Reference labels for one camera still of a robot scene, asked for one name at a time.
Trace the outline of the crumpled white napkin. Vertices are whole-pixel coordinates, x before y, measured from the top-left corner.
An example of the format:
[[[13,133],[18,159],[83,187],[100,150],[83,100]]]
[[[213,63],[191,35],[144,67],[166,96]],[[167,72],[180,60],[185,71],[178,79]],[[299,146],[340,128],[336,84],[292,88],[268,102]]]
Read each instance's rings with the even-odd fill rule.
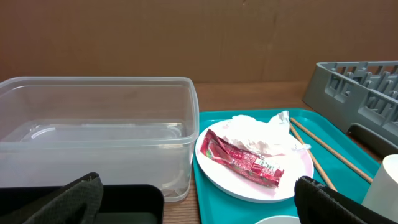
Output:
[[[264,157],[288,155],[311,148],[290,134],[288,111],[278,113],[266,123],[246,115],[233,116],[217,135],[240,149]]]

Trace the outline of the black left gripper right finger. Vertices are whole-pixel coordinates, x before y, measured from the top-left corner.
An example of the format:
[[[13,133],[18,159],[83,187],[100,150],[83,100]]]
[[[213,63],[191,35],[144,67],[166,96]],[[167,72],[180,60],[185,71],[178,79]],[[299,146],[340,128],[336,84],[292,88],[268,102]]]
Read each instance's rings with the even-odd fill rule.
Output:
[[[301,224],[397,224],[308,176],[294,187]]]

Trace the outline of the red snack wrapper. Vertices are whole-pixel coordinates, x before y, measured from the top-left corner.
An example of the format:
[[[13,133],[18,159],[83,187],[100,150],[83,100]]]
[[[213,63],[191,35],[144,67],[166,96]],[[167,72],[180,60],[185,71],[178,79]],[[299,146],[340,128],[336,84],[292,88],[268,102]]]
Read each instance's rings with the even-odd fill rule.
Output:
[[[200,152],[235,173],[270,188],[278,188],[284,169],[271,159],[240,149],[208,130]]]

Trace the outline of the white paper cup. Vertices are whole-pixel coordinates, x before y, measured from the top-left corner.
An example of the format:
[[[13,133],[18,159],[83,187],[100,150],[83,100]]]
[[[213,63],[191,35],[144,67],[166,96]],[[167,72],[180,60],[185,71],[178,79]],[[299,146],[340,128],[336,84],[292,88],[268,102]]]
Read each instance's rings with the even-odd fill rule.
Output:
[[[397,154],[386,156],[373,178],[362,205],[397,222]]]

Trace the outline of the right wooden chopstick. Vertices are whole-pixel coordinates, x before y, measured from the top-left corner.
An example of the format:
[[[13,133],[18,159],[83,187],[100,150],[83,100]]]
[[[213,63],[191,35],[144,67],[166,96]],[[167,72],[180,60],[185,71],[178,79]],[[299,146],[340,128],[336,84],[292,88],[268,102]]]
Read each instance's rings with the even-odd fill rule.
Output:
[[[321,146],[323,146],[327,151],[332,153],[335,157],[337,157],[341,162],[346,164],[351,170],[355,171],[358,175],[360,175],[364,180],[369,182],[370,184],[373,182],[373,179],[368,176],[365,172],[363,172],[360,168],[355,166],[352,162],[347,160],[344,156],[342,156],[340,153],[338,153],[336,150],[334,150],[332,147],[330,147],[327,143],[322,141],[318,136],[313,134],[311,131],[309,131],[305,126],[300,124],[296,119],[290,118],[291,122],[293,122],[296,126],[298,126],[303,132],[305,132],[307,135],[309,135],[311,138],[313,138],[317,143],[319,143]]]

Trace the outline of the clear plastic bin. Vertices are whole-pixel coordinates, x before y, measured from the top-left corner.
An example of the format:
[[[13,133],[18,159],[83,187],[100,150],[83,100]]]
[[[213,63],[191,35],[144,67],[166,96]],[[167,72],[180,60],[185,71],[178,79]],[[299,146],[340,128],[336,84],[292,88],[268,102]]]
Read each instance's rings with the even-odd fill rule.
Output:
[[[149,184],[190,190],[199,106],[185,77],[16,77],[1,83],[1,187]]]

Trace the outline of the white empty bowl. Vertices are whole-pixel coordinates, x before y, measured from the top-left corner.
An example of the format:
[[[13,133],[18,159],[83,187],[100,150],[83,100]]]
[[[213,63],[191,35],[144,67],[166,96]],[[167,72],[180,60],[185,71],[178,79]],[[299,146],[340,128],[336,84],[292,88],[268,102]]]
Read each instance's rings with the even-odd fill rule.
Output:
[[[301,224],[301,222],[299,217],[276,215],[259,220],[256,224]]]

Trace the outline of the white round plate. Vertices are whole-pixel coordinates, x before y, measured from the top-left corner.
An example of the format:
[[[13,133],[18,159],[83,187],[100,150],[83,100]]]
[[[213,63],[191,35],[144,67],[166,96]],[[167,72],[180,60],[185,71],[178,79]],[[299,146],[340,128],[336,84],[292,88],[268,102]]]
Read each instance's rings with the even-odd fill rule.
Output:
[[[195,143],[195,157],[205,177],[224,193],[254,203],[276,203],[294,196],[295,181],[306,175],[313,177],[314,166],[307,151],[295,152],[288,156],[275,156],[284,169],[284,174],[276,189],[252,182],[229,168],[212,161],[200,152],[207,130],[202,131]]]

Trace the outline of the left wooden chopstick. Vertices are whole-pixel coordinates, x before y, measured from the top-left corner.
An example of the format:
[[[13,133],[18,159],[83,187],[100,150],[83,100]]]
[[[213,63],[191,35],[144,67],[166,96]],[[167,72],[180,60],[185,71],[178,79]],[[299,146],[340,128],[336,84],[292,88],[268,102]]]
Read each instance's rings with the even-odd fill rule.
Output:
[[[296,137],[296,139],[304,144],[303,139],[300,137],[300,135],[298,134],[298,132],[296,131],[296,129],[294,128],[294,126],[290,123],[290,130],[293,133],[293,135]],[[337,191],[336,187],[333,185],[332,181],[330,180],[330,178],[327,176],[326,172],[323,170],[322,166],[319,164],[319,162],[316,160],[316,158],[313,156],[313,154],[311,153],[311,151],[308,149],[307,152],[309,153],[312,161],[313,161],[313,165],[315,166],[316,170],[318,171],[318,173],[320,174],[321,178],[325,181],[326,185],[331,188],[334,191]]]

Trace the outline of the wooden chopstick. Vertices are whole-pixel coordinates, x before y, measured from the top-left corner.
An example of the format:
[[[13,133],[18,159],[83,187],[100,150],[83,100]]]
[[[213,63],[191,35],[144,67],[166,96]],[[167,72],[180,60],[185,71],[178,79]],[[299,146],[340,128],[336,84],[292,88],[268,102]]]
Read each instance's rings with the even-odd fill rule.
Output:
[[[290,130],[293,133],[293,135],[296,137],[296,139],[304,144],[303,139],[300,137],[300,135],[298,134],[298,132],[296,131],[296,129],[294,128],[294,126],[290,123]],[[332,181],[330,180],[330,178],[327,176],[326,172],[323,170],[322,166],[319,164],[319,162],[316,160],[316,158],[313,156],[313,154],[311,153],[311,151],[308,149],[307,152],[309,153],[312,161],[313,161],[313,165],[315,166],[316,170],[318,171],[318,173],[320,174],[321,178],[325,181],[326,185],[331,188],[334,191],[337,191],[336,187],[333,185]]]
[[[307,135],[309,135],[311,138],[313,138],[317,143],[319,143],[321,146],[323,146],[327,151],[332,153],[335,157],[337,157],[341,162],[346,164],[351,170],[355,171],[358,175],[360,175],[364,180],[369,182],[370,184],[373,182],[373,179],[368,176],[365,172],[363,172],[360,168],[355,166],[352,162],[347,160],[344,156],[342,156],[340,153],[338,153],[336,150],[334,150],[332,147],[330,147],[327,143],[322,141],[318,136],[313,134],[311,131],[309,131],[305,126],[300,124],[296,119],[290,118],[291,122],[293,122],[296,126],[298,126],[303,132],[305,132]]]

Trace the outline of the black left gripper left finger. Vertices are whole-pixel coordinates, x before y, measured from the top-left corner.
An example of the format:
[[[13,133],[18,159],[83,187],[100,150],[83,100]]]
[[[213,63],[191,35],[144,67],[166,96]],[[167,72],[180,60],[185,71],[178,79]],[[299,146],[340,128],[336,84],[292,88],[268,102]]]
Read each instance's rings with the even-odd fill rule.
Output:
[[[95,172],[62,187],[2,188],[1,223],[93,223],[102,198]]]

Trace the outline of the black plastic tray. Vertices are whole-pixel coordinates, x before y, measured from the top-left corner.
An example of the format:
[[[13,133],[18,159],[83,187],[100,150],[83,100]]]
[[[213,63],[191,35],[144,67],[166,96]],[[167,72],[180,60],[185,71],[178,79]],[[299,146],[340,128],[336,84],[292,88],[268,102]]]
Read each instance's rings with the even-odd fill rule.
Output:
[[[56,190],[51,187],[1,189],[1,215],[20,209]],[[153,185],[105,185],[95,223],[163,223],[164,196]]]

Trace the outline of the grey dishwasher rack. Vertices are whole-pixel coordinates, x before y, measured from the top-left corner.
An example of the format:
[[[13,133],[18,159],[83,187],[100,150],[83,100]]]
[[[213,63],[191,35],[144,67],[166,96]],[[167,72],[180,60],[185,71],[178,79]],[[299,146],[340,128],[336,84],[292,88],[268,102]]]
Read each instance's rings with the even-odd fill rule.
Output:
[[[397,62],[319,62],[303,101],[381,157],[397,153]]]

